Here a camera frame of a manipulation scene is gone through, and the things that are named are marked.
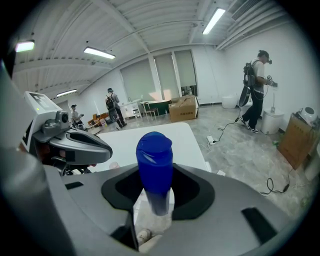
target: cardboard box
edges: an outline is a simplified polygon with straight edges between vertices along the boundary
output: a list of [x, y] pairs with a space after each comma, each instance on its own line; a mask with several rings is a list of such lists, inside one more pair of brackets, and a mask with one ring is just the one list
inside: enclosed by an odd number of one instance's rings
[[278, 150], [296, 170], [306, 159], [318, 135], [318, 131], [292, 114]]
[[198, 116], [198, 100], [194, 95], [186, 95], [171, 99], [169, 104], [170, 120], [172, 123], [195, 119]]

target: cap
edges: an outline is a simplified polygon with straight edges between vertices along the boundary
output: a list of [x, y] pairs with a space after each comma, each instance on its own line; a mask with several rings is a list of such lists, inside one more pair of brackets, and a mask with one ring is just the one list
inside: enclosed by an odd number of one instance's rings
[[269, 59], [269, 53], [265, 50], [259, 50], [258, 57], [265, 55]]
[[269, 58], [269, 53], [266, 50], [259, 50], [258, 57], [263, 55], [267, 57], [267, 63], [272, 64], [272, 60]]

